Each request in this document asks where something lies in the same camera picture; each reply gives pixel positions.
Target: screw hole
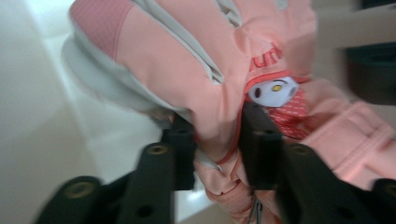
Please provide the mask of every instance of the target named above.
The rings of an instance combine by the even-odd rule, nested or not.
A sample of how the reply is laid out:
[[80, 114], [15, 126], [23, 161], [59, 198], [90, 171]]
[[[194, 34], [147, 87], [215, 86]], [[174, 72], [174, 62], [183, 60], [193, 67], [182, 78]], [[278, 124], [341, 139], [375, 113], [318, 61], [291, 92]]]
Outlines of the screw hole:
[[293, 150], [301, 156], [308, 154], [308, 150], [303, 147], [294, 147]]
[[180, 129], [180, 130], [177, 130], [177, 132], [178, 132], [178, 133], [188, 133], [189, 131], [187, 131], [187, 130], [185, 130], [185, 129]]
[[90, 182], [78, 182], [68, 187], [64, 195], [69, 199], [79, 199], [90, 195], [94, 190], [94, 185]]
[[153, 213], [154, 213], [154, 208], [151, 205], [141, 206], [136, 211], [138, 217], [149, 217]]
[[254, 131], [253, 134], [262, 136], [262, 135], [264, 135], [264, 132], [263, 131]]
[[396, 184], [388, 184], [385, 186], [385, 191], [387, 194], [396, 198]]
[[163, 146], [154, 146], [148, 149], [148, 153], [151, 155], [162, 155], [168, 151], [167, 147]]

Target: black plastic part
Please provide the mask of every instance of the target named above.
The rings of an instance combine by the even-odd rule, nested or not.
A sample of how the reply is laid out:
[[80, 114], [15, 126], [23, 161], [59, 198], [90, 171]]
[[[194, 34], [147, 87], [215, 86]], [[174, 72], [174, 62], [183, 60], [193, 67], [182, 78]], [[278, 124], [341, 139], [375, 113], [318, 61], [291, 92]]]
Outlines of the black plastic part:
[[161, 142], [172, 145], [176, 154], [176, 183], [174, 190], [194, 188], [194, 129], [190, 123], [175, 114], [171, 129], [163, 131]]
[[100, 181], [91, 176], [80, 176], [66, 182], [47, 203], [36, 224], [93, 223], [99, 188]]
[[396, 42], [346, 49], [348, 87], [376, 105], [396, 105]]
[[381, 223], [396, 223], [396, 180], [379, 179], [373, 187], [375, 202], [367, 203]]
[[164, 143], [148, 145], [128, 183], [117, 224], [174, 223], [175, 154]]
[[284, 148], [276, 202], [284, 223], [378, 223], [310, 147]]
[[245, 102], [239, 148], [251, 187], [275, 188], [282, 147], [282, 133], [262, 111], [262, 107]]
[[396, 0], [361, 0], [361, 8], [381, 7], [396, 3]]
[[96, 213], [93, 214], [92, 220], [95, 224], [115, 223], [119, 215], [122, 197], [125, 194], [126, 187], [131, 178], [134, 178], [135, 172], [131, 172], [116, 181], [103, 185], [100, 188], [100, 197], [97, 201]]

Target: white floor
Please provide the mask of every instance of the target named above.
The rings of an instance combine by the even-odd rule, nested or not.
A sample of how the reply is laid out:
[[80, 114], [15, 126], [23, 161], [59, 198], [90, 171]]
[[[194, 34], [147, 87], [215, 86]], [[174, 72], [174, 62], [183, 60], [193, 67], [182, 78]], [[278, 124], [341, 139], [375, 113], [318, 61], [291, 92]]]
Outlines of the white floor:
[[[70, 35], [72, 2], [0, 1], [2, 224], [32, 223], [67, 179], [95, 175], [109, 182], [133, 170], [139, 150], [161, 134], [146, 117], [97, 101], [70, 81], [60, 49]], [[354, 11], [352, 5], [314, 0], [320, 21], [315, 74], [343, 89], [339, 48], [396, 40], [394, 9]], [[375, 109], [396, 127], [394, 107]], [[177, 195], [177, 222], [231, 223], [200, 184]]]

